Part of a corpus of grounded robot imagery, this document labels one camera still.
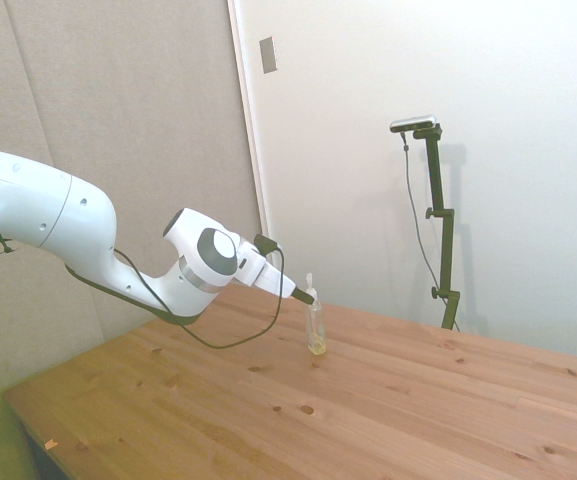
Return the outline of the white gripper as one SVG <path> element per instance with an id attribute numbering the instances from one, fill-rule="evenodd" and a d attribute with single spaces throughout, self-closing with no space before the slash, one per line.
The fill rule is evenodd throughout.
<path id="1" fill-rule="evenodd" d="M 312 305 L 315 302 L 311 294 L 299 289 L 291 279 L 269 262 L 266 262 L 262 267 L 253 282 L 253 286 L 277 297 L 288 298 L 292 296 L 306 305 Z"/>

